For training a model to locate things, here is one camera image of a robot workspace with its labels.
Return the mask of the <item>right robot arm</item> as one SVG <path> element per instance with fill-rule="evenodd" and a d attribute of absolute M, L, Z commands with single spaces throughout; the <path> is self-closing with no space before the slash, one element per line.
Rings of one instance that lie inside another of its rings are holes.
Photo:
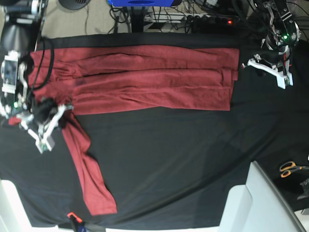
<path fill-rule="evenodd" d="M 0 5 L 5 14 L 0 45 L 8 52 L 0 66 L 0 114 L 6 120 L 18 119 L 19 126 L 35 140 L 41 153 L 51 151 L 55 145 L 52 132 L 72 105 L 57 105 L 51 98 L 35 100 L 34 91 L 43 88 L 51 76 L 55 57 L 53 48 L 50 49 L 49 68 L 43 82 L 36 87 L 36 82 L 28 78 L 34 69 L 31 52 L 36 50 L 38 42 L 47 41 L 41 32 L 48 1 L 2 0 Z"/>

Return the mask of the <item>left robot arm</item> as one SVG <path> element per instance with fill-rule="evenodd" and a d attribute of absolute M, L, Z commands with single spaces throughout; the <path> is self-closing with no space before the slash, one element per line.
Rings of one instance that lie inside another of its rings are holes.
<path fill-rule="evenodd" d="M 292 86 L 292 51 L 300 40 L 301 31 L 288 7 L 288 2 L 249 0 L 248 5 L 266 29 L 261 48 L 268 49 L 275 57 L 270 61 L 261 53 L 255 53 L 246 63 L 242 63 L 241 67 L 253 67 L 276 77 L 277 86 L 282 89 Z"/>

